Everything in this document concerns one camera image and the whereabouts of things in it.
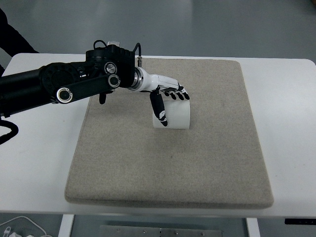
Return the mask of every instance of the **white robotic hand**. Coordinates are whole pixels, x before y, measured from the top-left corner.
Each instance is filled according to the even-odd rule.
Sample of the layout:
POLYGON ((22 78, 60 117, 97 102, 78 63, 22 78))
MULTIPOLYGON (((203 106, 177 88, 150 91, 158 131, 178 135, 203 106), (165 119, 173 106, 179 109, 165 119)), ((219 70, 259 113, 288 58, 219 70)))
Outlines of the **white robotic hand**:
POLYGON ((180 85, 176 79, 156 74, 148 74, 141 67, 135 67, 134 82, 129 89, 139 92, 150 92, 150 101, 154 114, 163 126, 167 126, 168 121, 165 116, 161 92, 166 96, 171 96, 174 100, 177 99, 176 95, 180 100, 184 100, 184 98, 187 100, 190 99, 185 88, 180 85))

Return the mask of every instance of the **gray felt mat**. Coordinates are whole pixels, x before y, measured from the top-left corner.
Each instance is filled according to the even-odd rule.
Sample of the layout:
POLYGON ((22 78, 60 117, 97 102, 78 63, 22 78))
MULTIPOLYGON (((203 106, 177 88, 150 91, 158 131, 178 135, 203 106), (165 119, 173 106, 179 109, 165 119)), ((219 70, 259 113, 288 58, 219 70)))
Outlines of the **gray felt mat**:
POLYGON ((240 64, 145 58, 143 67, 184 85, 191 97, 190 129, 154 129, 148 93, 119 88, 105 105, 92 97, 66 200, 137 207, 271 206, 240 64))

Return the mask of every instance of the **cable connector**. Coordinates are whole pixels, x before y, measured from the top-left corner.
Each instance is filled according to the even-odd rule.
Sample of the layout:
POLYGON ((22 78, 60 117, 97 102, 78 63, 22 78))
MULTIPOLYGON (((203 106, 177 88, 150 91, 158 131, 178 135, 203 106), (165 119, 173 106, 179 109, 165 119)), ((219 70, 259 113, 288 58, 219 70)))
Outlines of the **cable connector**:
POLYGON ((142 62, 143 62, 142 56, 138 56, 137 57, 137 66, 141 68, 142 67, 142 62))
POLYGON ((10 234, 11 232, 11 227, 8 226, 5 231, 3 232, 3 237, 8 237, 8 235, 10 234))

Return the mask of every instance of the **black sleeve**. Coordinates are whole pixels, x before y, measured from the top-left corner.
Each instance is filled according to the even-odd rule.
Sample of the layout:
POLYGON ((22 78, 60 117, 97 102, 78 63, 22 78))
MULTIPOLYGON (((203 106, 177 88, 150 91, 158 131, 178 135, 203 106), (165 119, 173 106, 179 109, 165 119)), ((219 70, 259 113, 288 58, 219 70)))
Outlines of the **black sleeve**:
POLYGON ((8 24, 7 17, 0 9, 0 47, 11 57, 18 53, 38 53, 30 44, 8 24))

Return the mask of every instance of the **robotic arm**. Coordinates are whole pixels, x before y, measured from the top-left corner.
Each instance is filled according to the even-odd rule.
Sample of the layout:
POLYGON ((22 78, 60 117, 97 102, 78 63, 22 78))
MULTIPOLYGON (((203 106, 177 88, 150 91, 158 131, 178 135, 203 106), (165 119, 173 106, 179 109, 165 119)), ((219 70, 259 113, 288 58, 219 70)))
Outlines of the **robotic arm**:
POLYGON ((161 92, 176 99, 189 99, 186 90, 177 80, 150 75, 141 67, 140 44, 133 51, 114 44, 106 45, 97 40, 93 50, 86 52, 85 62, 51 63, 39 69, 0 78, 0 125, 12 132, 0 137, 0 144, 17 134, 17 126, 2 121, 9 117, 48 103, 67 104, 99 94, 104 104, 106 95, 115 88, 149 92, 156 117, 167 126, 161 92), (96 48, 97 42, 105 47, 96 48), (135 67, 135 51, 139 51, 138 67, 135 67))

